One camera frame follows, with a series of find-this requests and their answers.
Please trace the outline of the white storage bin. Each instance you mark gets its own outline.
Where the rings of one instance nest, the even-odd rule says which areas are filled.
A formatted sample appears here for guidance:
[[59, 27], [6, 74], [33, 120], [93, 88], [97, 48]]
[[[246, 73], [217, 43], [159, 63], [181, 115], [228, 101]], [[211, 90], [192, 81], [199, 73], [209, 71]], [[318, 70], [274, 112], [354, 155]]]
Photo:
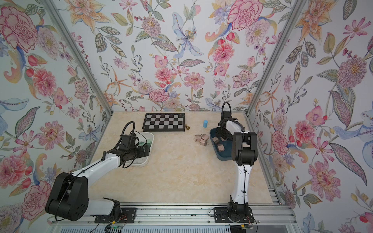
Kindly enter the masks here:
[[132, 167], [138, 167], [138, 168], [142, 168], [142, 167], [145, 167], [148, 162], [149, 162], [149, 159], [150, 159], [150, 155], [152, 153], [152, 150], [153, 150], [153, 143], [154, 143], [154, 135], [152, 133], [149, 133], [149, 132], [136, 132], [137, 136], [139, 136], [139, 147], [142, 147], [144, 146], [145, 144], [147, 145], [146, 141], [147, 140], [151, 140], [152, 141], [152, 145], [149, 146], [147, 145], [145, 148], [148, 148], [148, 151], [149, 153], [143, 157], [136, 157], [134, 159], [134, 162], [132, 164]]

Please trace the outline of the aluminium front rail frame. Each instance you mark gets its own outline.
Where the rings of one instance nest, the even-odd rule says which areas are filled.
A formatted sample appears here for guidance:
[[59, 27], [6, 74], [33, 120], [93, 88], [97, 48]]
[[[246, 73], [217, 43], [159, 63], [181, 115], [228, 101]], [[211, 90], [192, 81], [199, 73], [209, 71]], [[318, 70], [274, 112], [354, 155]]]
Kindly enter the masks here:
[[214, 209], [223, 203], [123, 203], [135, 208], [135, 215], [122, 223], [96, 223], [93, 217], [76, 222], [51, 222], [48, 233], [299, 233], [301, 230], [290, 207], [280, 205], [271, 191], [273, 203], [254, 204], [253, 221], [228, 220], [216, 223]]

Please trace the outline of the aluminium corner post right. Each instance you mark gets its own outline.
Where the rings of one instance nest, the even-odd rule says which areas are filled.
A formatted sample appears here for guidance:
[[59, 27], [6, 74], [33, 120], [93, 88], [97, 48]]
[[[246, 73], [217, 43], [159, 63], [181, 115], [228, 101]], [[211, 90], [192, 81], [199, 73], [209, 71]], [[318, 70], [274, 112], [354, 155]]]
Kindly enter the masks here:
[[295, 1], [294, 7], [290, 11], [289, 19], [287, 20], [283, 28], [282, 36], [279, 38], [278, 43], [273, 51], [273, 54], [269, 58], [267, 67], [265, 68], [264, 73], [260, 79], [259, 85], [257, 86], [255, 90], [252, 102], [249, 104], [249, 107], [246, 112], [247, 116], [249, 116], [252, 112], [254, 112], [255, 105], [257, 104], [259, 100], [261, 92], [263, 91], [266, 85], [266, 82], [270, 77], [271, 72], [275, 68], [275, 65], [277, 64], [283, 49], [285, 48], [287, 40], [290, 37], [290, 34], [296, 24], [298, 17], [300, 16], [302, 12], [304, 5], [305, 5], [305, 2], [303, 1]]

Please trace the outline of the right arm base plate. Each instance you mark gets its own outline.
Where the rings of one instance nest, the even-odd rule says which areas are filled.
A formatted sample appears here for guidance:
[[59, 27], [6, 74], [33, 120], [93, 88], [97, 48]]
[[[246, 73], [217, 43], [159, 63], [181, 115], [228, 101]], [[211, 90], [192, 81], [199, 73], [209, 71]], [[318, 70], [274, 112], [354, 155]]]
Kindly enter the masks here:
[[215, 207], [212, 216], [215, 223], [255, 223], [252, 209], [248, 203], [228, 203], [227, 207]]

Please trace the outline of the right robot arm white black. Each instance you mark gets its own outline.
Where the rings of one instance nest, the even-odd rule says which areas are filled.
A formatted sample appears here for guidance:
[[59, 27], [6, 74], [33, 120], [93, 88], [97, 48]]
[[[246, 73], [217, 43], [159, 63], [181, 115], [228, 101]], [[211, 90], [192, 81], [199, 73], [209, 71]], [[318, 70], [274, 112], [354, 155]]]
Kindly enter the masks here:
[[218, 123], [217, 135], [231, 142], [231, 157], [236, 163], [237, 175], [235, 189], [227, 205], [229, 216], [247, 217], [248, 188], [251, 170], [257, 161], [257, 134], [245, 130], [245, 127], [232, 113], [223, 111]]

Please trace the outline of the aluminium corner post left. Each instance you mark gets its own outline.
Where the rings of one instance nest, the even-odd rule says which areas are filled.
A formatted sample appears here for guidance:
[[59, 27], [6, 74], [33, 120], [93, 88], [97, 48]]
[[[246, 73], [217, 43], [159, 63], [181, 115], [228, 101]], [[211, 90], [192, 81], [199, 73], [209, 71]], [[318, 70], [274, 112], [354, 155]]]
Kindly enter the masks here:
[[79, 46], [76, 44], [75, 40], [73, 39], [71, 32], [69, 31], [64, 20], [59, 14], [55, 4], [53, 3], [53, 1], [46, 1], [46, 0], [41, 0], [41, 4], [46, 9], [51, 20], [56, 24], [57, 30], [61, 33], [62, 38], [65, 40], [65, 42], [71, 49], [72, 55], [74, 56], [76, 63], [79, 65], [79, 67], [83, 70], [84, 74], [86, 75], [86, 78], [88, 82], [91, 84], [93, 91], [96, 93], [97, 98], [100, 104], [102, 105], [103, 109], [108, 112], [108, 115], [110, 117], [112, 117], [113, 115], [112, 107], [110, 107], [110, 105], [108, 104], [104, 96], [104, 93], [101, 91], [91, 69], [89, 68], [87, 62], [85, 61], [85, 59], [83, 58], [80, 52]]

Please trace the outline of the black chessboard box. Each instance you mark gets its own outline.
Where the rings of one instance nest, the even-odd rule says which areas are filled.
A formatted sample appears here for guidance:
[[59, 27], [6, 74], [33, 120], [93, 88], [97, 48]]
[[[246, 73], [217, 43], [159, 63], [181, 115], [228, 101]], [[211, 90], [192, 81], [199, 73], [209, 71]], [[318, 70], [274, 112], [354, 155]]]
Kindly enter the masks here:
[[142, 129], [144, 132], [184, 132], [185, 115], [181, 113], [147, 113]]

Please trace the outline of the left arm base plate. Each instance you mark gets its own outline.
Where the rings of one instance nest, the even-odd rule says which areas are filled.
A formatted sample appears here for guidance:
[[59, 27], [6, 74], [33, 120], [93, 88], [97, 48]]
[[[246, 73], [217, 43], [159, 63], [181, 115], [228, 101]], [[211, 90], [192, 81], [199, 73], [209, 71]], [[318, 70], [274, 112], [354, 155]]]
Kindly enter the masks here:
[[114, 206], [114, 210], [108, 216], [96, 216], [94, 223], [100, 224], [127, 224], [134, 223], [137, 209], [133, 207]]

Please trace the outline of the aluminium corner post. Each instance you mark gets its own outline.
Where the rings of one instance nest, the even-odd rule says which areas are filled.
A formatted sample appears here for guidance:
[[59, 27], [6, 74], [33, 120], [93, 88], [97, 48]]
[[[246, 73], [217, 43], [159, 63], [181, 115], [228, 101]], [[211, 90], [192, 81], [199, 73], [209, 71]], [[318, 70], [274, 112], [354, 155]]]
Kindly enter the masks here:
[[89, 68], [87, 62], [85, 61], [85, 59], [83, 58], [80, 52], [79, 46], [76, 44], [75, 40], [73, 39], [71, 32], [69, 31], [64, 20], [59, 14], [55, 4], [53, 3], [53, 1], [46, 1], [46, 0], [41, 0], [41, 4], [46, 9], [51, 20], [56, 24], [57, 30], [61, 33], [62, 38], [65, 40], [65, 42], [71, 49], [72, 55], [74, 56], [76, 63], [79, 65], [79, 67], [83, 70], [84, 74], [86, 75], [86, 78], [88, 82], [91, 84], [93, 91], [96, 93], [97, 98], [100, 104], [102, 105], [103, 109], [108, 112], [108, 115], [110, 117], [112, 117], [113, 115], [112, 107], [110, 107], [110, 105], [108, 104], [104, 96], [104, 93], [101, 91], [91, 69]]
[[249, 107], [246, 112], [247, 116], [249, 116], [252, 112], [254, 112], [255, 105], [257, 104], [259, 100], [261, 92], [263, 91], [266, 85], [266, 82], [270, 77], [271, 72], [275, 68], [275, 65], [277, 64], [283, 49], [285, 48], [287, 40], [290, 37], [290, 34], [296, 24], [298, 17], [300, 16], [302, 12], [304, 5], [305, 5], [305, 2], [303, 1], [295, 1], [294, 7], [290, 11], [289, 19], [287, 20], [283, 28], [282, 36], [279, 38], [278, 43], [273, 51], [273, 54], [269, 58], [267, 67], [265, 68], [264, 73], [260, 79], [259, 85], [257, 86], [255, 90], [252, 102], [249, 104]]

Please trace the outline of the dark teal storage bin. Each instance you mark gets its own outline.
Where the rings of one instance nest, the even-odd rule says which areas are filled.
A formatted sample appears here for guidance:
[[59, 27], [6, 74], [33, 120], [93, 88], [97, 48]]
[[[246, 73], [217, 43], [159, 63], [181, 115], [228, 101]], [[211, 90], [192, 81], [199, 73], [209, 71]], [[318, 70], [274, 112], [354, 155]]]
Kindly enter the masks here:
[[230, 161], [232, 160], [232, 140], [222, 139], [217, 134], [217, 129], [211, 129], [209, 132], [210, 141], [216, 157], [221, 161]]

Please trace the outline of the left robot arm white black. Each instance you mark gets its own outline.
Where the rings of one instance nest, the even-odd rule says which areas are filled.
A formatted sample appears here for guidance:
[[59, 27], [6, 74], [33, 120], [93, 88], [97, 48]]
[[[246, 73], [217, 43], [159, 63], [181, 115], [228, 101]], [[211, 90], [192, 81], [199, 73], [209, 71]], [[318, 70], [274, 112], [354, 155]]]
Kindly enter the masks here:
[[52, 186], [45, 211], [57, 221], [77, 221], [84, 216], [102, 216], [118, 221], [122, 210], [120, 202], [110, 198], [100, 200], [89, 197], [89, 188], [112, 170], [122, 167], [126, 162], [148, 157], [151, 147], [148, 142], [140, 143], [136, 134], [121, 136], [115, 147], [104, 151], [101, 159], [73, 173], [59, 174]]

